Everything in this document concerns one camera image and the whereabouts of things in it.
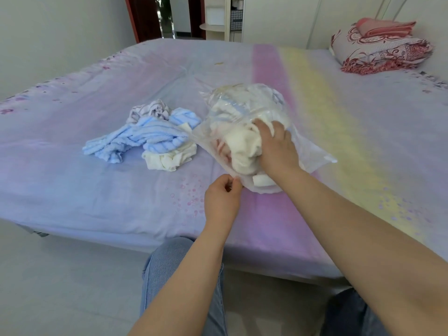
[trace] hand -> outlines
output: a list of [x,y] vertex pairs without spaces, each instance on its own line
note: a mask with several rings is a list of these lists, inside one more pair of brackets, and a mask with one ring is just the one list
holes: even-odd
[[228,174],[223,174],[208,187],[204,198],[204,230],[217,233],[224,241],[227,239],[240,208],[242,189],[240,178]]
[[260,165],[278,184],[281,176],[287,171],[300,169],[299,156],[291,141],[291,133],[286,131],[278,121],[272,122],[274,136],[271,135],[269,127],[260,119],[256,119],[254,124],[258,127],[261,136]]

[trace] yellow stripe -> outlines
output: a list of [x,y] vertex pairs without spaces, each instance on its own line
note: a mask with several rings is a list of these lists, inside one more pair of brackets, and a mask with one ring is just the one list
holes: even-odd
[[361,124],[341,105],[304,50],[279,51],[299,105],[300,119],[311,128],[310,138],[338,159],[338,163],[319,170],[322,180],[350,201],[423,242],[417,229],[418,218],[404,209],[401,198],[392,194],[388,175],[378,162],[375,146],[364,139]]

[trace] jeans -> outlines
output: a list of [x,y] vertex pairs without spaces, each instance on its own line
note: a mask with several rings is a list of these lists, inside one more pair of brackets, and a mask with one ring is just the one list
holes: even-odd
[[[140,315],[184,259],[193,241],[184,237],[167,240],[149,257],[143,270]],[[223,265],[208,310],[203,336],[227,336],[222,300]],[[320,336],[389,336],[378,317],[355,289],[347,289],[328,302]]]

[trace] transparent zip bag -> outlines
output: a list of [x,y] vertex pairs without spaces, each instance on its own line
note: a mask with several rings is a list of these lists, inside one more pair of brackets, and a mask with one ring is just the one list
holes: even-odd
[[265,84],[235,84],[202,94],[209,113],[191,135],[194,142],[209,152],[231,176],[239,176],[252,192],[276,193],[281,188],[267,176],[259,164],[261,136],[255,119],[268,125],[273,121],[291,133],[299,155],[300,167],[312,173],[337,160],[297,131],[283,96]]

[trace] shelf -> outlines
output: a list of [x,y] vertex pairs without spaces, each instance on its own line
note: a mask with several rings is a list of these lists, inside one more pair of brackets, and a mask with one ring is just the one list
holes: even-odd
[[223,32],[224,33],[224,26],[217,26],[213,24],[202,24],[199,26],[200,29],[203,30],[209,30],[210,32]]

